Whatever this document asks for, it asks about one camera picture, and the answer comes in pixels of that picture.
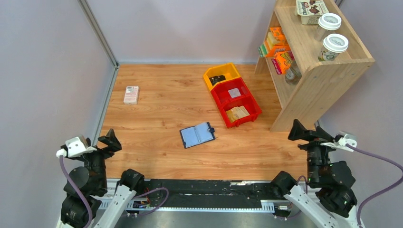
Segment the red plastic bin front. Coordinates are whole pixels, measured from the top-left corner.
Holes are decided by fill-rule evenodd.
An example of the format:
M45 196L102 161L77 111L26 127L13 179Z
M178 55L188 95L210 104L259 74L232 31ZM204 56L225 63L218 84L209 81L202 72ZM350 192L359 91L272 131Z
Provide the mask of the red plastic bin front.
M251 95L242 95L225 101L219 106L219 112L227 128L253 122L262 114L262 110Z

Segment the orange snack box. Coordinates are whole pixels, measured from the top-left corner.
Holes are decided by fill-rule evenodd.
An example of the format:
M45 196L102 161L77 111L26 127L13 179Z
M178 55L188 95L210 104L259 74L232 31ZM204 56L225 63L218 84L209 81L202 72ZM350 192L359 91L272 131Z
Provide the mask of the orange snack box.
M278 75L284 75L293 61L294 56L291 51L278 52L271 60Z

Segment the white red small box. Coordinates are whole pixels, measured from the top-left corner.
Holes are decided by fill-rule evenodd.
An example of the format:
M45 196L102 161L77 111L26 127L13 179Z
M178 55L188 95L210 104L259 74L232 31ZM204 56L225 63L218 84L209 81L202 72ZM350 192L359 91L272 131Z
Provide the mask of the white red small box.
M136 105L138 104L139 98L139 86L127 86L124 95L125 105Z

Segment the paper cup white lid rear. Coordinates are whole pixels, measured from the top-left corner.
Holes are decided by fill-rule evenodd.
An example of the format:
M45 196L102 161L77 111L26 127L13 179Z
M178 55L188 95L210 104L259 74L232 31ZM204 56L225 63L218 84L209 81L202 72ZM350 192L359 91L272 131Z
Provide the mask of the paper cup white lid rear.
M341 27L342 19L334 13L325 13L318 19L318 27L314 35L316 41L322 41L330 33Z

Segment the aluminium rail frame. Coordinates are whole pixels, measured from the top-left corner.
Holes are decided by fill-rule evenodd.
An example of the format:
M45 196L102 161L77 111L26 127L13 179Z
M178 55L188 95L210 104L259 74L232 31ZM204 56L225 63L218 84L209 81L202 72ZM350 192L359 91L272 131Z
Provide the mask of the aluminium rail frame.
M62 204L57 223L59 228L113 228L128 204L137 198L151 197L151 211L164 204L174 208L206 207L208 210L232 208L255 209L261 200L289 200L322 228L361 228L363 223L356 208L352 190L338 180L321 184L315 203L299 182L288 173L281 172L269 183L233 185L230 181L214 180L155 180L132 170L117 182L114 196L101 219L94 223L101 205L98 197L107 193L106 184L90 184L81 191L68 178L67 198Z

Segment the glass bottle on shelf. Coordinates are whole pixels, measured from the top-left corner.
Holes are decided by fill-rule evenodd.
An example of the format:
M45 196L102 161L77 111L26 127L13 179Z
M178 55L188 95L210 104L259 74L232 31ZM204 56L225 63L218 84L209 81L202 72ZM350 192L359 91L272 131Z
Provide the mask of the glass bottle on shelf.
M289 85L297 85L301 78L302 74L297 66L297 62L294 60L285 74L285 81Z

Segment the paper cup white lid front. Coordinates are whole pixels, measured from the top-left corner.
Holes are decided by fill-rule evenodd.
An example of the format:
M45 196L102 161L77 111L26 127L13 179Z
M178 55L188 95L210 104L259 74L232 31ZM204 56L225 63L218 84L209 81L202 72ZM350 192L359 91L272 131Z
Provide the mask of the paper cup white lid front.
M340 34L330 34L322 41L322 47L318 55L319 61L333 61L339 54L347 51L348 39Z

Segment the green orange boxes on shelf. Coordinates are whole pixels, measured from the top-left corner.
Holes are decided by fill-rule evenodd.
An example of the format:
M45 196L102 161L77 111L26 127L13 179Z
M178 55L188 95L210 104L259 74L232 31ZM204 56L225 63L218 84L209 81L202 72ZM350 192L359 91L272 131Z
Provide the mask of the green orange boxes on shelf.
M260 57L274 57L278 52L290 51L281 27L270 27L264 42L258 47Z

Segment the paper cup white lid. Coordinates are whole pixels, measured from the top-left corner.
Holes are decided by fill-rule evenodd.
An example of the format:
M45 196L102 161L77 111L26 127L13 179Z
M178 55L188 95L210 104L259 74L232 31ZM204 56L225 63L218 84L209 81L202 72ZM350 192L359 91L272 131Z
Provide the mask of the paper cup white lid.
M322 47L318 55L319 61L333 61L339 54L347 51L348 39L340 34L330 34L322 41Z
M314 35L316 41L322 41L330 33L341 27L342 19L334 13L325 13L318 19L318 27Z

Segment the yogurt tub on shelf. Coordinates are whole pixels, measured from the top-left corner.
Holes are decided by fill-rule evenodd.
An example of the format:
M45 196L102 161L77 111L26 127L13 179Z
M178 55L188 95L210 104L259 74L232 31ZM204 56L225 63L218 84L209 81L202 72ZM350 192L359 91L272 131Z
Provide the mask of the yogurt tub on shelf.
M296 0L294 14L300 16L301 24L317 25L319 18L329 13L323 0Z

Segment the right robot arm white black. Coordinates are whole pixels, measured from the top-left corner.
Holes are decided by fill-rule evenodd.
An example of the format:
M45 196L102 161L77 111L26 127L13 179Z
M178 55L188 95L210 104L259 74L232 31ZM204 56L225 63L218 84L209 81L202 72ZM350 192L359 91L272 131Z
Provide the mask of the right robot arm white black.
M281 171L270 183L278 198L285 198L319 228L363 228L358 216L357 198L352 190L355 178L345 161L331 162L329 153L337 149L353 152L356 137L340 132L335 137L323 128L309 130L294 119L288 139L304 140L298 148L307 152L306 186L317 189L315 203L288 172Z

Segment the yellow plastic bin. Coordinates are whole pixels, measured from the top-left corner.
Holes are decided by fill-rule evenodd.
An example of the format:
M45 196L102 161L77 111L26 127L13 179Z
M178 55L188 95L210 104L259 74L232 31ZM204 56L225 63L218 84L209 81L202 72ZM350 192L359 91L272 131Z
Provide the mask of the yellow plastic bin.
M213 76L218 76L218 75L224 75L226 77L225 81L218 82L214 86L211 85L209 78ZM218 65L218 66L213 66L209 68L203 75L203 79L208 87L208 90L211 91L216 85L233 80L235 78L240 78L241 75L239 71L236 69L235 65L232 62Z

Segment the gold credit cards in bin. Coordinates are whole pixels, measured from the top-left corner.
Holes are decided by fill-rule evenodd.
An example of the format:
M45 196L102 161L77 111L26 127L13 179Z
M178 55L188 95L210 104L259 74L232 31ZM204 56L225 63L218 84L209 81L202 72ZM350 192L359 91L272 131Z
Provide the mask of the gold credit cards in bin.
M247 109L243 105L236 106L236 107L226 111L226 114L231 123L250 115L250 113L247 111Z

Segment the navy blue card holder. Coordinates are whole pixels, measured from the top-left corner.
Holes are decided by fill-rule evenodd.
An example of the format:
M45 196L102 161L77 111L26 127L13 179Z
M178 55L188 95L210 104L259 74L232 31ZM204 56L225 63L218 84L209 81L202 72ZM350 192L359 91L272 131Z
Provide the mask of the navy blue card holder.
M215 140L215 129L209 122L181 129L179 133L185 149Z

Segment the red plastic bin middle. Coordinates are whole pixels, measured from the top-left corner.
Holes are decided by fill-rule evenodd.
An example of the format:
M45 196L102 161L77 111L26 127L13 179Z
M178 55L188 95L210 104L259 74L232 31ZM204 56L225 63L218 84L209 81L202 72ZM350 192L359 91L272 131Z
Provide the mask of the red plastic bin middle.
M241 77L217 83L211 90L211 95L218 108L235 99L250 96L251 92Z

